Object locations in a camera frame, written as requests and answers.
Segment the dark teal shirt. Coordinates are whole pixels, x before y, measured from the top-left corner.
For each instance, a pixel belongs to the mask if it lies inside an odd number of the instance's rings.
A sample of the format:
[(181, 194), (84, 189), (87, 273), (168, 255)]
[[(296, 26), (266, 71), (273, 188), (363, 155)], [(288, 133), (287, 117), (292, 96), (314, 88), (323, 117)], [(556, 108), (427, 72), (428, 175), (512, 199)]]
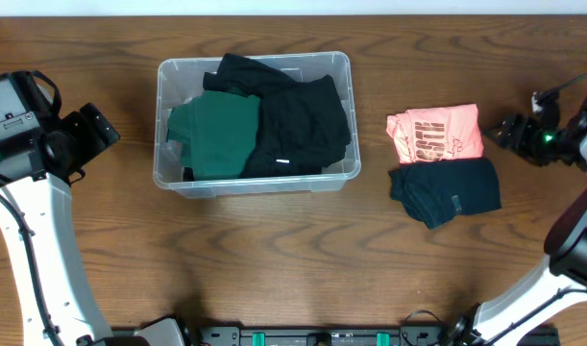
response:
[(430, 230), (458, 215), (501, 208), (498, 175), (486, 158), (404, 164), (389, 178), (390, 198)]

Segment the clear plastic storage container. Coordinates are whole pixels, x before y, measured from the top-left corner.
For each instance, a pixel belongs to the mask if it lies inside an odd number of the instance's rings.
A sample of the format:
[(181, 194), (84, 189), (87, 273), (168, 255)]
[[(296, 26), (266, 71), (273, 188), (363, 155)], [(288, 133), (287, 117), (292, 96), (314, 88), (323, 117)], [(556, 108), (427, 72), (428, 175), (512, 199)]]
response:
[(286, 73), (297, 82), (332, 76), (352, 136), (344, 159), (323, 169), (320, 175), (186, 182), (180, 162), (182, 145), (167, 139), (169, 115), (174, 107), (201, 95), (204, 74), (216, 72), (221, 59), (168, 59), (158, 69), (153, 164), (156, 186), (177, 192), (187, 199), (200, 199), (237, 194), (337, 191), (358, 175), (361, 171), (361, 157), (349, 57), (340, 51), (328, 51), (259, 55), (255, 59)]

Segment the black pants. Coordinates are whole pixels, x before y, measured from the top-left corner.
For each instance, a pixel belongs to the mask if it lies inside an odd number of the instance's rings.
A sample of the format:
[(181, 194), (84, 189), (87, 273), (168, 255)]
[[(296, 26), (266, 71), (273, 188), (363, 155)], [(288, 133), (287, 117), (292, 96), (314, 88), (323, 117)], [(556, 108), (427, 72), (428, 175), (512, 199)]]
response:
[(285, 73), (261, 62), (234, 54), (227, 54), (216, 73), (208, 73), (203, 80), (205, 90), (254, 95), (260, 99), (268, 87), (295, 81)]

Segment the dark green garment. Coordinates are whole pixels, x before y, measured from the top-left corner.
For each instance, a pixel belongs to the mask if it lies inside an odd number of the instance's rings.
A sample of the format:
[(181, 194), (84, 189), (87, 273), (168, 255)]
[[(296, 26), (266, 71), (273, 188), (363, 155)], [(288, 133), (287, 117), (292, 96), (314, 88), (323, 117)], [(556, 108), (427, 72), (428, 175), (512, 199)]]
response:
[(182, 145), (180, 162), (195, 181), (241, 176), (257, 142), (260, 99), (205, 90), (172, 109), (169, 140)]

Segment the black ribbed garment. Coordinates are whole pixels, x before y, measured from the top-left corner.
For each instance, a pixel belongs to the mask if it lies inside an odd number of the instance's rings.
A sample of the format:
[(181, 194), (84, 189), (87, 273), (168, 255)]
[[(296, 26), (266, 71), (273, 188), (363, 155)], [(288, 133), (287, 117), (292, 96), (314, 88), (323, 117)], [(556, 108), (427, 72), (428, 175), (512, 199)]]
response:
[(319, 175), (345, 158), (352, 135), (334, 79), (270, 86), (261, 96), (257, 145), (245, 179)]

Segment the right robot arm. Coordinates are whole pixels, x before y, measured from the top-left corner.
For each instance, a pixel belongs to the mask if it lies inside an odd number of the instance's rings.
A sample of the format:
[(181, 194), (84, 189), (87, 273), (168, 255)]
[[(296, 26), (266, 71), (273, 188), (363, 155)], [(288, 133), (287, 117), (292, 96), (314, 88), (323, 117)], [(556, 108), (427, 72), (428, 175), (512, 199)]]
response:
[[(531, 117), (513, 115), (487, 136), (526, 161), (554, 161), (587, 172), (587, 95), (565, 128), (559, 126), (559, 90), (532, 97)], [(461, 317), (444, 345), (516, 345), (526, 334), (572, 305), (587, 301), (587, 188), (551, 227), (541, 262), (501, 296)]]

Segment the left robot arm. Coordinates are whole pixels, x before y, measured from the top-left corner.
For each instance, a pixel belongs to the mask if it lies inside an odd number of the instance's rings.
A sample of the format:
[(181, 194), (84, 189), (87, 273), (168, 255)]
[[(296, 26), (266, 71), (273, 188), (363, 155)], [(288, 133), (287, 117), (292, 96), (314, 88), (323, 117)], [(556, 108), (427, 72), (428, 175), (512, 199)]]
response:
[(114, 331), (92, 295), (72, 216), (70, 176), (119, 139), (87, 104), (46, 133), (33, 115), (0, 140), (0, 230), (6, 242), (26, 345), (185, 345), (184, 328), (162, 317)]

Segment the pink printed t-shirt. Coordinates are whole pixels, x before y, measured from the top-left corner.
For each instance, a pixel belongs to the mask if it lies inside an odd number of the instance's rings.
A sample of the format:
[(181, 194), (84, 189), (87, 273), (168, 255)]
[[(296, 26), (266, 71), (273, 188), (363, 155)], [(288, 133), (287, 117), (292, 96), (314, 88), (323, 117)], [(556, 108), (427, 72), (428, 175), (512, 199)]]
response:
[(391, 114), (386, 133), (400, 164), (478, 159), (483, 155), (476, 104)]

